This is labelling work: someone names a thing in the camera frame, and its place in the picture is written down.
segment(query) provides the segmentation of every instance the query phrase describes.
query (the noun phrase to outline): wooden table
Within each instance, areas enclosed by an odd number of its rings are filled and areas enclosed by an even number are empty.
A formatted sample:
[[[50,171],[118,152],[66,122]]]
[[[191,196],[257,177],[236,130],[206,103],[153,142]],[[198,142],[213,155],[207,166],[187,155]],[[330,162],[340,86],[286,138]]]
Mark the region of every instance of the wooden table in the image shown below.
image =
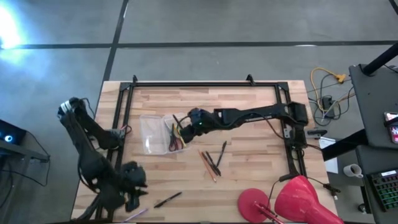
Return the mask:
[[[287,82],[292,101],[307,106],[310,120],[308,128],[312,128],[313,119],[304,82]],[[96,114],[96,121],[103,128],[112,126],[119,84],[120,82],[105,82],[103,85]],[[192,141],[192,148],[181,153],[148,156],[144,154],[142,147],[139,117],[142,114],[162,116],[187,113],[194,107],[208,111],[213,111],[213,108],[243,110],[274,103],[275,92],[269,87],[135,88],[129,117],[132,133],[126,137],[123,163],[134,160],[142,164],[147,175],[149,194],[140,197],[141,206],[131,213],[126,213],[124,207],[116,210],[114,221],[123,221],[139,210],[149,208],[147,213],[131,222],[245,222],[237,208],[239,194],[248,188],[258,188],[269,195],[272,184],[288,173],[284,143],[275,136],[265,121],[196,137]],[[281,133],[279,121],[273,119],[270,122]],[[197,149],[206,150],[213,159],[217,159],[224,141],[228,144],[219,166],[222,177],[218,177],[217,183],[214,183],[199,158]],[[309,177],[328,182],[320,151],[306,148],[305,165]],[[311,182],[321,204],[336,213],[329,191],[322,185],[312,180]],[[286,182],[275,185],[271,197],[272,208],[276,196],[285,184]],[[181,196],[162,208],[153,208],[157,202],[179,191],[183,192]],[[72,218],[82,214],[94,197],[95,194],[80,183]]]

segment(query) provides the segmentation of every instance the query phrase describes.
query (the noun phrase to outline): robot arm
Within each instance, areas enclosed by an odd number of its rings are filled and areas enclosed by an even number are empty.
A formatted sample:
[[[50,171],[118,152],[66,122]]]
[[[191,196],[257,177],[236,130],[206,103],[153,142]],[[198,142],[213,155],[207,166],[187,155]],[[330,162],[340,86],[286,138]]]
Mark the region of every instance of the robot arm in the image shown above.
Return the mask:
[[[307,146],[304,127],[308,124],[308,117],[305,105],[301,103],[277,103],[248,110],[214,109],[212,113],[194,108],[187,117],[191,119],[191,124],[180,130],[185,143],[192,141],[195,136],[201,136],[210,131],[231,130],[244,123],[276,118],[292,127],[290,137],[293,146]]]
[[[101,128],[88,116],[84,101],[78,98],[64,102],[58,109],[58,117],[79,153],[78,172],[81,181],[98,194],[104,208],[116,209],[123,204],[127,212],[137,208],[138,197],[146,194],[139,189],[147,187],[144,169],[132,161],[124,164],[121,170],[114,170],[111,163],[95,150],[88,137],[95,137],[103,149],[116,150],[122,144],[124,132]]]

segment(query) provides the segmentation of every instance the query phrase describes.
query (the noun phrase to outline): concrete floor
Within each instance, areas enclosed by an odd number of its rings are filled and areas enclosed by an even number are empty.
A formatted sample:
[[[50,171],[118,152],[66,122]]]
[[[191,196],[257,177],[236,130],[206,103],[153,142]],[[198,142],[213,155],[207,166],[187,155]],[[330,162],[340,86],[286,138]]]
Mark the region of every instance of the concrete floor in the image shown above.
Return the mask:
[[[122,0],[0,2],[7,29],[3,43],[112,43]],[[397,40],[397,14],[382,0],[130,0],[121,43],[207,41],[351,41]],[[348,67],[368,63],[388,45],[325,47],[221,47],[118,49],[110,80],[305,80],[314,67],[348,74]],[[24,180],[11,223],[53,223],[70,218],[78,185],[77,153],[56,112],[71,96],[96,106],[109,49],[0,50],[0,119],[34,133],[51,154],[49,184]],[[323,74],[315,75],[319,83]],[[334,83],[327,79],[325,85]],[[351,83],[325,89],[341,96]],[[361,128],[358,105],[328,127],[328,137],[343,138]],[[339,158],[340,166],[354,155]],[[28,174],[42,181],[45,166]],[[346,221],[371,223],[356,206],[359,187],[341,175],[330,176],[343,193],[336,202]]]

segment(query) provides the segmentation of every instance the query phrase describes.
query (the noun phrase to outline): cup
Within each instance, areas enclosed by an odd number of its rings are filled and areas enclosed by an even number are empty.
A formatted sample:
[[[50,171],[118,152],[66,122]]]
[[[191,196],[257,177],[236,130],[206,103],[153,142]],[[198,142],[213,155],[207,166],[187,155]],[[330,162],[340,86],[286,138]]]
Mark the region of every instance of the cup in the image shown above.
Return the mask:
[[[362,169],[357,164],[351,164],[343,168],[343,172],[348,177],[363,178]]]

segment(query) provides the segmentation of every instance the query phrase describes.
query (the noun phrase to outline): keyboard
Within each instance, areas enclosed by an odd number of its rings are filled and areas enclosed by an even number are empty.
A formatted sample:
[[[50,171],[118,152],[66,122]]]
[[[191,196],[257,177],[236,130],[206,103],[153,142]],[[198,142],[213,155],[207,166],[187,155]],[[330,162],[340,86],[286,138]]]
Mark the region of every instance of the keyboard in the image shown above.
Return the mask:
[[[388,212],[398,208],[398,170],[369,175],[373,191],[381,210]]]

